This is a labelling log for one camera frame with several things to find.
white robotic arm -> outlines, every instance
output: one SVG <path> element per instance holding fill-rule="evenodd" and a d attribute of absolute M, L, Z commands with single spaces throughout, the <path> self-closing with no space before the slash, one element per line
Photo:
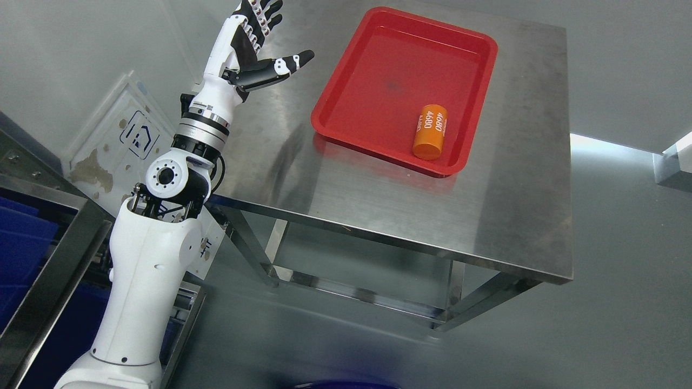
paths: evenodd
<path fill-rule="evenodd" d="M 211 189 L 210 170 L 229 135 L 233 109 L 252 90 L 285 80 L 311 51 L 257 60 L 281 20 L 282 1 L 241 0 L 227 18 L 204 71 L 204 86 L 183 112 L 171 150 L 147 169 L 145 183 L 120 208 L 111 234 L 113 288 L 91 350 L 56 388 L 148 388 L 161 383 L 158 354 L 185 270 L 199 255 L 197 216 Z M 161 219 L 161 202 L 185 208 L 183 220 Z"/>

table leg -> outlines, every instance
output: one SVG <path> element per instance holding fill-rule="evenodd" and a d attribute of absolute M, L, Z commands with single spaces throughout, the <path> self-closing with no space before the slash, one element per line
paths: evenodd
<path fill-rule="evenodd" d="M 538 284 L 540 284 L 539 281 L 499 273 L 457 304 L 447 309 L 445 313 L 447 315 L 446 322 L 436 325 L 435 329 L 442 332 L 448 331 Z"/>
<path fill-rule="evenodd" d="M 448 320 L 452 316 L 450 314 L 450 308 L 462 299 L 462 286 L 464 284 L 465 270 L 465 263 L 458 261 L 449 261 L 449 275 L 447 278 L 447 290 L 444 303 L 444 320 Z"/>
<path fill-rule="evenodd" d="M 274 222 L 274 228 L 271 230 L 269 235 L 269 241 L 266 243 L 266 248 L 264 252 L 269 259 L 269 263 L 276 264 L 275 261 L 279 258 L 279 253 L 281 252 L 281 243 L 284 241 L 284 237 L 289 230 L 290 223 L 283 219 L 276 219 Z M 290 282 L 293 272 L 289 269 L 284 269 L 280 266 L 272 266 L 269 275 L 275 275 L 281 281 Z"/>
<path fill-rule="evenodd" d="M 250 267 L 253 268 L 265 284 L 272 287 L 279 286 L 279 281 L 275 278 L 267 277 L 264 268 L 262 268 L 263 263 L 266 264 L 271 261 L 242 212 L 228 207 L 222 207 L 220 211 L 222 211 L 230 224 L 230 228 L 226 229 L 226 235 L 238 248 L 243 258 L 250 264 Z"/>

red tray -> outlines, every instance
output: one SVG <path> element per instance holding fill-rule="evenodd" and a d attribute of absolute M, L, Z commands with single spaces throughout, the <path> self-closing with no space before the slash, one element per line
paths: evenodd
<path fill-rule="evenodd" d="M 466 165 L 498 54 L 487 35 L 386 7 L 368 11 L 312 112 L 331 142 L 434 177 Z M 448 111 L 442 155 L 411 151 L 423 106 Z"/>

cable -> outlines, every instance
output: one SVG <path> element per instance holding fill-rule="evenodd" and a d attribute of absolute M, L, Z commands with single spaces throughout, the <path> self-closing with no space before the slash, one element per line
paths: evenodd
<path fill-rule="evenodd" d="M 214 168 L 212 169 L 211 174 L 209 174 L 209 178 L 210 178 L 210 179 L 214 179 L 214 177 L 216 177 L 217 167 L 218 167 L 218 166 L 217 166 L 216 162 L 214 162 Z"/>
<path fill-rule="evenodd" d="M 184 209 L 184 208 L 185 208 L 185 207 L 178 207 L 178 208 L 169 209 L 169 210 L 166 210 L 166 211 L 163 211 L 163 212 L 160 212 L 160 213 L 156 214 L 156 216 L 158 217 L 158 216 L 167 215 L 167 214 L 169 214 L 169 213 L 171 213 L 171 212 L 175 212 L 175 211 L 177 211 L 177 210 L 181 210 L 181 209 Z"/>
<path fill-rule="evenodd" d="M 212 189 L 212 195 L 214 192 L 216 192 L 216 189 L 219 189 L 219 186 L 221 186 L 221 182 L 224 180 L 224 176 L 226 175 L 226 161 L 224 160 L 224 156 L 219 155 L 219 159 L 221 160 L 221 176 L 219 177 L 217 184 L 214 185 L 214 188 Z"/>

white wall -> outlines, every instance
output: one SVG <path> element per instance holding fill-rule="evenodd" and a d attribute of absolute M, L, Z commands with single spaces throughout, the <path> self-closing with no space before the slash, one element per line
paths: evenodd
<path fill-rule="evenodd" d="M 189 54 L 174 13 L 166 0 L 0 1 L 0 110 L 69 160 L 64 150 L 120 76 L 135 70 L 177 123 L 179 95 L 199 80 L 206 55 Z M 212 44 L 206 39 L 199 51 Z"/>

